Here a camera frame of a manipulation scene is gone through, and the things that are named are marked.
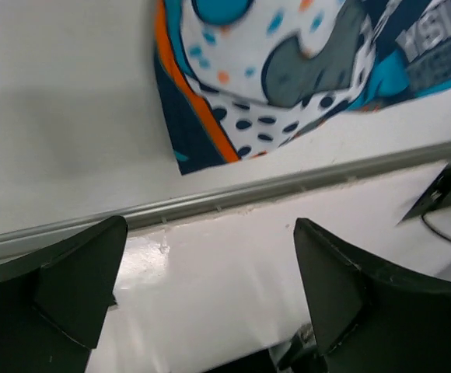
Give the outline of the aluminium frame rail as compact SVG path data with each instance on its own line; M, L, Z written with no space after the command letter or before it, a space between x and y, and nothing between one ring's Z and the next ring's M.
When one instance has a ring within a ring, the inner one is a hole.
M111 216L124 217L129 229L134 231L139 228L165 224L168 221L207 214L211 211L222 211L264 200L277 200L309 190L353 183L357 180L439 161L446 161L451 165L451 141L391 155L332 165L325 169L276 176L238 186L228 186L209 192L22 229L0 234L0 260L21 256L49 246Z

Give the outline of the colourful patterned shorts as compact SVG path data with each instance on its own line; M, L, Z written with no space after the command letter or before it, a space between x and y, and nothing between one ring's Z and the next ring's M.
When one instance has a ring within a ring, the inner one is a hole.
M160 1L154 66L187 175L450 89L451 1Z

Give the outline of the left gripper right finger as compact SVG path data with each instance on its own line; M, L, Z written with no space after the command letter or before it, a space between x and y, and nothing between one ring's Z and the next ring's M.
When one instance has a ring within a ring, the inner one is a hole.
M331 372L451 372L451 281L353 246L306 218L295 253Z

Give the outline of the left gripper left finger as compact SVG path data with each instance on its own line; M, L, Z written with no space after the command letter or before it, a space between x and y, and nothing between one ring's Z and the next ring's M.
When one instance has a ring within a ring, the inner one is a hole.
M0 372L84 372L128 236L121 216L0 264Z

